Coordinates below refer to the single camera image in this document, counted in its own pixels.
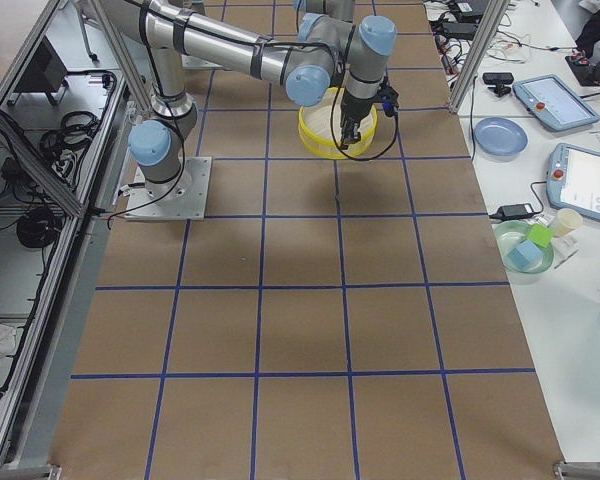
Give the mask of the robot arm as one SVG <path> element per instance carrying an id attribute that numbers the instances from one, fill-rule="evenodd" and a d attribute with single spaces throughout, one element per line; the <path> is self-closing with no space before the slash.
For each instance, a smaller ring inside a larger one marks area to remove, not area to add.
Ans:
<path id="1" fill-rule="evenodd" d="M 296 11 L 326 14 L 348 23 L 354 20 L 354 0 L 293 0 L 292 3 Z"/>
<path id="2" fill-rule="evenodd" d="M 182 56 L 198 57 L 284 87 L 296 105 L 313 107 L 327 90 L 342 88 L 339 131 L 331 142 L 345 152 L 362 139 L 362 121 L 376 105 L 397 116 L 397 92 L 385 68 L 397 29 L 384 16 L 355 24 L 352 1 L 296 1 L 304 16 L 294 42 L 276 41 L 168 1 L 105 1 L 106 17 L 148 51 L 152 108 L 159 117 L 194 119 L 193 100 L 182 78 Z"/>

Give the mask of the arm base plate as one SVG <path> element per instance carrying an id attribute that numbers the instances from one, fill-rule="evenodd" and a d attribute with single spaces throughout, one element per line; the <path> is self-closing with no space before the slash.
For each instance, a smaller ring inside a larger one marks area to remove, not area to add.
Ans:
<path id="1" fill-rule="evenodd" d="M 174 181 L 133 189 L 125 219 L 133 221 L 203 220 L 211 177 L 211 157 L 187 157 L 184 173 Z"/>

